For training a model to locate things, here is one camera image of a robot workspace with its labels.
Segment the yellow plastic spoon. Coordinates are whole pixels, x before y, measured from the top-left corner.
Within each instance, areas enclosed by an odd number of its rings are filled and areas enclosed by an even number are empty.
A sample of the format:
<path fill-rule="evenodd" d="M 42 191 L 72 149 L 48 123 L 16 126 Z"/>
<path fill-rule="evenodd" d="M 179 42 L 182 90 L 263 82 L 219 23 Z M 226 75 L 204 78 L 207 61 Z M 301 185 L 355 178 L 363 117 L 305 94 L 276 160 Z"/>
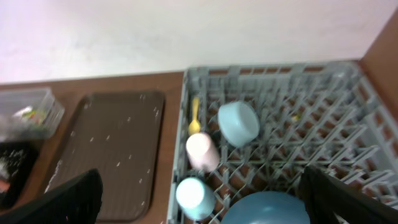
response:
<path fill-rule="evenodd" d="M 194 97 L 192 100 L 192 120 L 188 126 L 188 134 L 190 136 L 199 133 L 201 130 L 201 124 L 198 120 L 199 102 L 199 97 Z"/>

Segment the light blue plastic cup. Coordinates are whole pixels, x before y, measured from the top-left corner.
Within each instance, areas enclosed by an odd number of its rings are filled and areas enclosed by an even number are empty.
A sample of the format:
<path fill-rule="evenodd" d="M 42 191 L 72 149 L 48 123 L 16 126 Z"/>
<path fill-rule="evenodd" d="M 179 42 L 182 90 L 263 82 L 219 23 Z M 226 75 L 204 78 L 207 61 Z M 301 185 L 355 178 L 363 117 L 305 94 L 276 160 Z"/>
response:
<path fill-rule="evenodd" d="M 175 196 L 183 213 L 191 220 L 204 220 L 215 209 L 213 191 L 196 177 L 183 179 L 177 186 Z"/>

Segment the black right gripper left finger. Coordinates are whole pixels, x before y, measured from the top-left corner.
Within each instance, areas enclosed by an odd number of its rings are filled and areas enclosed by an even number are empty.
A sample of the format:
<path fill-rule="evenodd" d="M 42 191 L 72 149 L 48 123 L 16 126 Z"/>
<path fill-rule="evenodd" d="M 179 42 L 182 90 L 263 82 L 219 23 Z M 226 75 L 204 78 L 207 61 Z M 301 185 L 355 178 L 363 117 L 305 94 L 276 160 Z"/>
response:
<path fill-rule="evenodd" d="M 1 215 L 1 224 L 95 223 L 102 194 L 100 173 L 98 169 L 91 169 Z"/>

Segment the yellow green snack wrapper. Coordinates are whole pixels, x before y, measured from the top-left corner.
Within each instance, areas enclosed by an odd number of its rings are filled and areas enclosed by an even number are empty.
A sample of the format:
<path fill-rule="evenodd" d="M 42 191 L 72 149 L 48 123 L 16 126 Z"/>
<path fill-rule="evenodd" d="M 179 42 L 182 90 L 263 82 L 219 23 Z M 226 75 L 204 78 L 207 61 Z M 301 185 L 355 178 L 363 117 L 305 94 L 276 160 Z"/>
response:
<path fill-rule="evenodd" d="M 31 106 L 27 106 L 12 115 L 13 118 L 18 118 L 23 122 L 40 125 L 44 122 L 47 114 L 41 110 L 36 110 Z"/>

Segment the light blue bowl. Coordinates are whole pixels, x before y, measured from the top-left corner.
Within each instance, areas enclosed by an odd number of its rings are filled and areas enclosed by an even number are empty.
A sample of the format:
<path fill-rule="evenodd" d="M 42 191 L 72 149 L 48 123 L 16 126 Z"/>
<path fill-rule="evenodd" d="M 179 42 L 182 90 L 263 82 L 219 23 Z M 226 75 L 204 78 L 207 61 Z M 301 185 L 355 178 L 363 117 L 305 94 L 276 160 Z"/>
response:
<path fill-rule="evenodd" d="M 244 101 L 220 106 L 217 118 L 222 135 L 234 147 L 242 147 L 259 135 L 258 115 L 253 107 Z"/>

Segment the dark blue plate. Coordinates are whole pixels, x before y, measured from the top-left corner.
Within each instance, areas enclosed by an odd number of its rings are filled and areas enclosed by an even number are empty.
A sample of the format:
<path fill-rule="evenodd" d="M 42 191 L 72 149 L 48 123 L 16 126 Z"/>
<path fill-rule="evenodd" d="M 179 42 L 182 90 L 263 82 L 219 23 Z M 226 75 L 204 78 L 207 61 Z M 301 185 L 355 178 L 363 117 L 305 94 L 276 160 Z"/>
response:
<path fill-rule="evenodd" d="M 222 224 L 310 224 L 304 203 L 297 197 L 276 191 L 256 192 L 237 201 Z"/>

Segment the orange carrot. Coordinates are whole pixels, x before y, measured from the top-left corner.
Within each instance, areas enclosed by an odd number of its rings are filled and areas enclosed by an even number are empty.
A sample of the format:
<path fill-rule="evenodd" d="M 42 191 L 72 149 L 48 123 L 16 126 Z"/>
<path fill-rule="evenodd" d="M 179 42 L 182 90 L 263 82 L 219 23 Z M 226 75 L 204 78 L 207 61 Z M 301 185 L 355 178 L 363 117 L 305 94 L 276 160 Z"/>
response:
<path fill-rule="evenodd" d="M 10 188 L 10 183 L 5 180 L 0 180 L 0 193 L 7 192 Z"/>

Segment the pink plastic cup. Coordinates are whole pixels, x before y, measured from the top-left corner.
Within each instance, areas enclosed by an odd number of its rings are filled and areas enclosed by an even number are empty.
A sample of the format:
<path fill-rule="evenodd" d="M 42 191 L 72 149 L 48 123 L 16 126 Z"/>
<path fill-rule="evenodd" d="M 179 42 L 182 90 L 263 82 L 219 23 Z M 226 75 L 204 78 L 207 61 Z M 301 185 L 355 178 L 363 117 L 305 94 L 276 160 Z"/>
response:
<path fill-rule="evenodd" d="M 207 133 L 196 133 L 186 141 L 186 152 L 190 165 L 195 170 L 213 172 L 220 163 L 220 155 Z"/>

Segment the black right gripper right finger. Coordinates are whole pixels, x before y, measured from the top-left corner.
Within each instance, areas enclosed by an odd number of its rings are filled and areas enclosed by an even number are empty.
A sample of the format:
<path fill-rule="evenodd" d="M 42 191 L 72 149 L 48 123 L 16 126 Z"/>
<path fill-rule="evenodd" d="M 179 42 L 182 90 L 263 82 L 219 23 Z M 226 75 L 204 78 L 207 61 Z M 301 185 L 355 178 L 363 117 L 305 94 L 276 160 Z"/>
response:
<path fill-rule="evenodd" d="M 311 224 L 338 223 L 337 217 L 348 223 L 397 224 L 397 210 L 324 174 L 315 166 L 304 169 L 298 195 Z"/>

